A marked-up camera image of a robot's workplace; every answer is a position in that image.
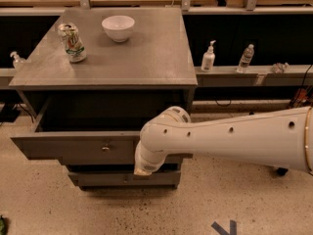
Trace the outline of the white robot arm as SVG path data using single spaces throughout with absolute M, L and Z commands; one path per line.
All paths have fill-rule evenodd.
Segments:
M 174 154 L 205 154 L 311 173 L 312 109 L 193 122 L 184 109 L 170 107 L 141 129 L 134 173 L 150 175 Z

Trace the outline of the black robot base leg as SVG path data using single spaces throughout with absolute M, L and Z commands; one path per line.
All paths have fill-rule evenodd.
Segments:
M 287 174 L 289 170 L 287 168 L 282 168 L 282 167 L 279 167 L 276 169 L 276 173 L 279 175 L 279 176 L 285 176 Z

